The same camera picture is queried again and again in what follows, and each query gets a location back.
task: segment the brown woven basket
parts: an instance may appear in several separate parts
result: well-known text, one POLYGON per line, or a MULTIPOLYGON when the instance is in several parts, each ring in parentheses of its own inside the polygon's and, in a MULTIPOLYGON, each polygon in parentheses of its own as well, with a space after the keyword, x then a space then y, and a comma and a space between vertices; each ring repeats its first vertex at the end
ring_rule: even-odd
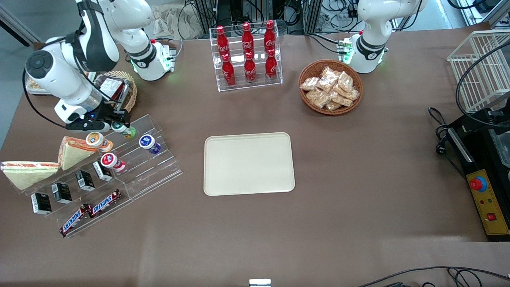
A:
POLYGON ((112 76, 117 76, 117 77, 127 79, 129 81, 129 83, 131 84, 129 91, 127 92, 126 99, 122 103, 122 107, 121 107, 121 109, 126 109, 126 111, 130 112, 131 109, 135 106, 136 93, 138 91, 138 89, 136 88, 135 79, 133 79, 133 77, 131 77, 130 74, 128 74, 124 71, 110 71, 110 72, 107 72, 106 75, 112 75, 112 76))
POLYGON ((361 83, 360 76, 347 64, 344 64, 337 60, 330 60, 330 59, 324 59, 324 60, 318 60, 310 65, 306 66, 303 71, 301 72, 301 75, 299 75, 299 81, 298 81, 298 88, 301 86, 302 83, 308 78, 311 77, 321 77, 322 70, 324 67, 329 66, 331 69, 336 71, 345 71, 349 76, 353 79, 353 87, 355 87, 358 92, 360 92, 359 97, 352 103, 352 106, 350 107, 340 107, 334 111, 328 111, 326 109, 319 109, 318 107, 314 106, 310 101, 307 99, 305 91, 299 89, 299 93, 301 94, 301 98, 303 99, 303 102, 307 104, 310 108, 312 108, 315 111, 318 111, 323 114, 327 115, 340 115, 344 114, 346 112, 351 111, 354 109, 361 100, 361 97, 363 96, 363 84, 361 83))

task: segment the sandwich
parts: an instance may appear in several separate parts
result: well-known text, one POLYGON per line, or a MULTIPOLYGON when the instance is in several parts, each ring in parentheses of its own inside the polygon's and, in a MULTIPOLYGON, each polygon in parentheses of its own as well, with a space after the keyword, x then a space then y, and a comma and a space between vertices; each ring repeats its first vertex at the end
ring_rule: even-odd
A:
POLYGON ((23 190, 46 179, 59 170, 56 162, 4 161, 0 169, 18 189, 23 190))
POLYGON ((64 171, 95 152, 97 152, 97 149, 87 145, 84 139, 64 136, 60 144, 58 163, 64 171))

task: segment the red bottle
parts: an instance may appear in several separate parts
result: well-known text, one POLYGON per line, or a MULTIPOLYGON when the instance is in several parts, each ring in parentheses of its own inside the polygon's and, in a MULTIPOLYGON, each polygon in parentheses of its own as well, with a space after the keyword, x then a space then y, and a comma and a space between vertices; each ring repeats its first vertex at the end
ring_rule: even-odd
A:
POLYGON ((230 56, 230 47, 228 46, 228 39, 223 33, 223 26, 216 27, 216 32, 218 33, 218 52, 220 56, 229 55, 230 56))
POLYGON ((274 58, 274 49, 269 49, 267 51, 266 82, 276 82, 276 59, 274 58))
POLYGON ((225 77, 226 86, 232 88, 236 85, 236 76, 234 75, 234 66, 230 63, 229 55, 221 55, 221 59, 223 60, 223 66, 221 69, 223 70, 223 76, 225 77))
POLYGON ((274 34, 273 20, 267 20, 266 33, 264 34, 264 50, 266 53, 269 51, 269 49, 274 49, 275 41, 276 35, 274 34))
POLYGON ((246 61, 244 61, 244 76, 246 77, 246 84, 249 86, 255 84, 255 62, 253 61, 253 53, 252 52, 246 52, 244 54, 244 58, 246 58, 246 61))
POLYGON ((253 49, 253 36, 250 31, 250 23, 243 23, 243 36, 241 37, 241 41, 243 42, 243 54, 246 52, 254 53, 253 49))

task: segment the brown table surface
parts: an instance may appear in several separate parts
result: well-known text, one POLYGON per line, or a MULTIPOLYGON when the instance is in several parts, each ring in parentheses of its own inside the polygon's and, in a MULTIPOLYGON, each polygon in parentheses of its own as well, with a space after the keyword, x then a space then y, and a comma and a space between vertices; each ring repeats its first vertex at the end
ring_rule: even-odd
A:
MULTIPOLYGON (((340 117, 301 101, 301 70, 334 57, 303 36, 281 38, 284 84, 270 87, 218 93, 208 40, 186 41, 176 72, 156 82, 120 61, 139 89, 133 118, 149 113, 161 125, 184 174, 69 240, 1 175, 0 285, 356 286, 433 265, 510 273, 510 243, 486 242, 467 185, 435 153, 427 114, 459 116, 445 58, 472 30, 394 33, 385 61, 361 76, 361 103, 340 117), (204 194, 207 137, 280 131, 291 136, 293 191, 204 194)), ((55 98, 34 102, 56 119, 55 98)), ((76 134, 21 100, 0 160, 55 161, 64 135, 76 134)), ((429 271, 387 284, 447 280, 429 271)))

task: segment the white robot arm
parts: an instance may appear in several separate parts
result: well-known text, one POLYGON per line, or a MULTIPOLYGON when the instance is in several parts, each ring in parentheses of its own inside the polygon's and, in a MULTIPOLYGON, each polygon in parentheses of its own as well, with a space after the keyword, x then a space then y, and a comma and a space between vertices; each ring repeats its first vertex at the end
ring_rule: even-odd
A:
POLYGON ((72 131, 106 131, 112 121, 129 125, 129 114, 115 111, 110 99, 83 77, 81 70, 110 71, 119 60, 114 40, 132 58, 145 80, 157 80, 170 71, 169 48, 152 43, 142 27, 151 11, 144 0, 76 0, 86 32, 52 38, 25 64, 34 81, 61 100, 55 112, 72 131))
POLYGON ((422 11, 428 0, 360 0, 358 15, 366 23, 361 35, 351 37, 354 53, 350 66, 358 73, 377 67, 392 33, 391 19, 408 17, 422 11))

